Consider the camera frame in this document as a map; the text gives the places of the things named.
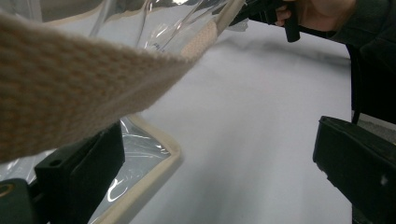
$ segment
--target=person's hand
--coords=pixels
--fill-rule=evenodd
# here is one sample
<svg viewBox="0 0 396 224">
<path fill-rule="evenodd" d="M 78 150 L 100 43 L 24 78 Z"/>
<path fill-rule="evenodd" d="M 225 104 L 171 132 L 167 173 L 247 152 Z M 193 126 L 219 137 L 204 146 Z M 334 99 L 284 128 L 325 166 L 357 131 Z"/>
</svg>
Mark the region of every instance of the person's hand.
<svg viewBox="0 0 396 224">
<path fill-rule="evenodd" d="M 336 31 L 352 14 L 356 0 L 284 0 L 296 2 L 299 24 L 319 31 Z M 276 25 L 283 26 L 290 17 L 286 5 L 276 10 Z"/>
</svg>

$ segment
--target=black handle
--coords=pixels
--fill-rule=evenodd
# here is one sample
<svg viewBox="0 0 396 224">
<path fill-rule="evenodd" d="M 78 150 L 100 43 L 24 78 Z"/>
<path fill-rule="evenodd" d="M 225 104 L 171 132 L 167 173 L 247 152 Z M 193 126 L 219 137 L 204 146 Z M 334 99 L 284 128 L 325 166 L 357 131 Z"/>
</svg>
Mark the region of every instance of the black handle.
<svg viewBox="0 0 396 224">
<path fill-rule="evenodd" d="M 295 42 L 300 39 L 300 31 L 298 26 L 298 18 L 296 13 L 296 6 L 294 2 L 288 2 L 288 9 L 291 11 L 291 16 L 285 20 L 285 30 L 288 42 Z"/>
</svg>

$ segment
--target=clear plastic sheet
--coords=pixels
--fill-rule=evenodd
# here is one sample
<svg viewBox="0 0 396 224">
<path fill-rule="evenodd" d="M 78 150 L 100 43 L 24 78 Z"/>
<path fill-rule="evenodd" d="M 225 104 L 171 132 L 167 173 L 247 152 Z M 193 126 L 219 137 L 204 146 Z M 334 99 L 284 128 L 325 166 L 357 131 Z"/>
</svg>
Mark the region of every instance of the clear plastic sheet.
<svg viewBox="0 0 396 224">
<path fill-rule="evenodd" d="M 89 223 L 94 223 L 123 193 L 133 187 L 157 164 L 170 156 L 166 148 L 154 137 L 136 127 L 129 119 L 122 118 L 120 121 L 125 163 L 120 168 Z M 10 178 L 23 178 L 31 183 L 35 180 L 34 167 L 52 151 L 0 164 L 0 181 Z"/>
<path fill-rule="evenodd" d="M 0 8 L 28 20 L 43 21 L 67 31 L 100 37 L 133 48 L 180 53 L 227 2 L 4 0 Z"/>
</svg>

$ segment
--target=woven strap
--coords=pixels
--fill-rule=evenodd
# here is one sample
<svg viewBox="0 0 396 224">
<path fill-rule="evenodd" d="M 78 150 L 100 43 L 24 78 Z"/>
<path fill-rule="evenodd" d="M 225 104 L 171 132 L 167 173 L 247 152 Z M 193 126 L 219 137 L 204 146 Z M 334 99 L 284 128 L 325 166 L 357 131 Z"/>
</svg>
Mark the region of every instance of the woven strap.
<svg viewBox="0 0 396 224">
<path fill-rule="evenodd" d="M 0 162 L 77 142 L 148 108 L 193 67 L 242 4 L 230 0 L 180 55 L 0 12 Z"/>
</svg>

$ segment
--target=white table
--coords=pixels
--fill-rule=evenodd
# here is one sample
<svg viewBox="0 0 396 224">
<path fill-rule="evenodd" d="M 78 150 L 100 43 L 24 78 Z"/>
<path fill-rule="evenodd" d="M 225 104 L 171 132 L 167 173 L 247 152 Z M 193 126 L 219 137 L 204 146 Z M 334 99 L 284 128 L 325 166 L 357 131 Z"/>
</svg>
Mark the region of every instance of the white table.
<svg viewBox="0 0 396 224">
<path fill-rule="evenodd" d="M 350 120 L 344 45 L 250 21 L 225 31 L 142 116 L 184 161 L 133 224 L 349 224 L 351 205 L 312 161 L 318 120 Z"/>
</svg>

